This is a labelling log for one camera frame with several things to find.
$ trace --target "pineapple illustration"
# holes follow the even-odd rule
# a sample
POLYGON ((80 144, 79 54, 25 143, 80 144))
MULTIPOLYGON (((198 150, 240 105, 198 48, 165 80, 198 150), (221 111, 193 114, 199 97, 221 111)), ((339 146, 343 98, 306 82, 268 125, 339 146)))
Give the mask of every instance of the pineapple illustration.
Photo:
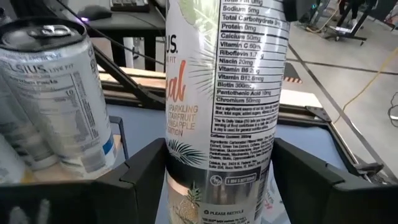
POLYGON ((192 187, 188 190, 188 195, 185 196, 185 199, 180 202, 177 208, 177 214, 183 220, 184 224, 198 223, 200 201, 200 189, 193 183, 192 187))

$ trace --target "can lid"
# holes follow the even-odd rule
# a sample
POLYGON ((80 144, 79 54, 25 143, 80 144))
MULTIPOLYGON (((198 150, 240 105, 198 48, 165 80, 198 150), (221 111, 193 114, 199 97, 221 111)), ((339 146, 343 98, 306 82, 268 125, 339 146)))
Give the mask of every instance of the can lid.
POLYGON ((0 48, 17 52, 59 49, 86 37, 81 24, 65 19, 34 17, 0 27, 0 48))

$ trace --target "silver can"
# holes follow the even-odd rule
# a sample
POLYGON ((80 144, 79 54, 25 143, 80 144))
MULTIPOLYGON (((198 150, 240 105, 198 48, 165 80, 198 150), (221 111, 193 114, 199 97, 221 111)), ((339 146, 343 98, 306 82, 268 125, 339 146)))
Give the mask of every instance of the silver can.
POLYGON ((169 0, 173 224, 261 221, 289 29, 281 1, 169 0))
POLYGON ((0 134, 0 184, 23 184, 33 181, 30 169, 0 134))
POLYGON ((58 162, 49 144, 32 124, 0 74, 0 133, 32 170, 58 162))
POLYGON ((113 135, 86 29, 57 18, 0 27, 4 78, 61 165, 97 178, 115 160, 113 135))

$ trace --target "white can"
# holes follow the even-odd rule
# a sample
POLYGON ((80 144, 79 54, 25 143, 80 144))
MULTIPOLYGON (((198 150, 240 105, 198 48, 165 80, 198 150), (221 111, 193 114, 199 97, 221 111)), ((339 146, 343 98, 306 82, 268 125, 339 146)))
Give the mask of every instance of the white can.
POLYGON ((261 221, 289 29, 281 1, 169 0, 173 224, 261 221))
POLYGON ((33 182, 32 172, 0 134, 0 184, 33 182))
POLYGON ((0 105, 0 133, 32 170, 44 169, 58 162, 57 156, 27 117, 2 75, 0 105))
POLYGON ((56 18, 0 28, 4 77, 58 155, 77 177, 110 170, 115 148, 94 49, 81 24, 56 18))

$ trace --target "person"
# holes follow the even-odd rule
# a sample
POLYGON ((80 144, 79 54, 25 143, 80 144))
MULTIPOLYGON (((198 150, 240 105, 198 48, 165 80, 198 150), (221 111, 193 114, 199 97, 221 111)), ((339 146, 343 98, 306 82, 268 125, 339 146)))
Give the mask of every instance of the person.
MULTIPOLYGON (((362 4, 362 1, 361 0, 351 0, 350 4, 351 4, 352 16, 351 16, 351 20, 349 21, 349 24, 352 27, 355 27, 358 23, 358 20, 356 18, 358 17, 358 10, 359 10, 359 6, 362 4)), ((346 6, 346 0, 341 0, 338 5, 340 17, 337 20, 339 20, 341 18, 341 16, 344 14, 345 6, 346 6)))

